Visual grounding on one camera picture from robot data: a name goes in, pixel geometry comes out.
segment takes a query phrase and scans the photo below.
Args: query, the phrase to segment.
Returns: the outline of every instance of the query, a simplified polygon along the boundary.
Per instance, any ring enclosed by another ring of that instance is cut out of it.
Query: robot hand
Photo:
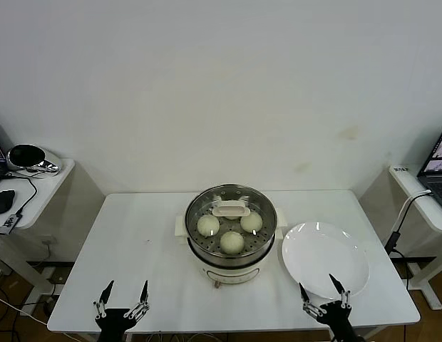
[[[148,281],[145,282],[140,300],[133,309],[106,309],[112,287],[113,280],[102,291],[99,302],[93,302],[96,309],[95,321],[101,328],[98,342],[121,341],[125,331],[134,327],[150,309],[148,305]]]
[[[345,291],[343,285],[329,274],[330,280],[335,286],[337,292],[341,295],[338,301],[331,301],[321,306],[315,306],[309,300],[308,294],[301,283],[300,294],[304,302],[303,309],[311,317],[322,324],[330,327],[334,333],[335,340],[338,342],[365,342],[361,336],[357,336],[349,323],[349,314],[351,313],[351,305],[349,304],[350,291]]]

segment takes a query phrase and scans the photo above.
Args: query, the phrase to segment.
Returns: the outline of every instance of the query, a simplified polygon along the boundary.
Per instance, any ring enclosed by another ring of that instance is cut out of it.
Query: laptop keyboard
[[[442,183],[430,183],[428,186],[442,199]]]

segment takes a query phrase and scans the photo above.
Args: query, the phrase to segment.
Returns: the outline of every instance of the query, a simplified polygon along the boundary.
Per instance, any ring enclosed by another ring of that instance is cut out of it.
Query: steamed bun
[[[244,216],[240,219],[240,225],[242,229],[248,233],[253,233],[255,230],[258,232],[262,228],[262,218],[256,212],[251,212],[248,216]]]
[[[220,230],[220,222],[213,215],[204,215],[197,221],[197,230],[204,237],[212,237]]]
[[[221,249],[226,254],[239,254],[245,246],[243,236],[237,232],[227,232],[221,236]]]

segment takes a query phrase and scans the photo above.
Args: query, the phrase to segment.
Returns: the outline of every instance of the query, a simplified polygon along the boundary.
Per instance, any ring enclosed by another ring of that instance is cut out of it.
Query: white plate
[[[284,238],[283,260],[295,281],[318,296],[339,299],[329,278],[337,278],[356,295],[369,280],[364,250],[348,233],[329,223],[307,222],[292,228]]]

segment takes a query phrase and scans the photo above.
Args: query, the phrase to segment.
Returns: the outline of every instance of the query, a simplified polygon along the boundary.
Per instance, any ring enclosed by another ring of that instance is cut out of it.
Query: white shelf
[[[426,188],[418,181],[419,165],[393,165],[389,172],[399,184],[406,196],[410,196]],[[414,201],[414,205],[426,220],[430,228],[442,233],[442,207],[431,196],[424,196]]]
[[[351,298],[349,319],[353,326],[419,320],[419,312],[351,191],[264,193],[283,210],[289,228],[319,220],[343,228],[361,242],[370,277],[365,289]],[[107,307],[131,308],[146,279],[150,310],[128,331],[131,333],[327,329],[303,312],[299,285],[282,263],[281,242],[273,246],[267,263],[253,280],[218,289],[213,286],[198,269],[189,247],[178,244],[174,237],[175,218],[185,212],[195,196],[107,196],[48,321],[48,329],[98,332],[93,301],[99,299],[108,283],[115,280]]]
[[[36,222],[74,165],[75,162],[72,159],[63,159],[63,169],[56,176],[32,179],[33,184],[37,188],[37,195],[25,206],[22,212],[23,217],[14,229],[28,229]],[[0,226],[4,224],[10,214],[15,213],[34,193],[34,189],[29,182],[20,179],[1,180],[0,192],[4,190],[15,190],[15,198],[12,208],[8,212],[0,214]]]

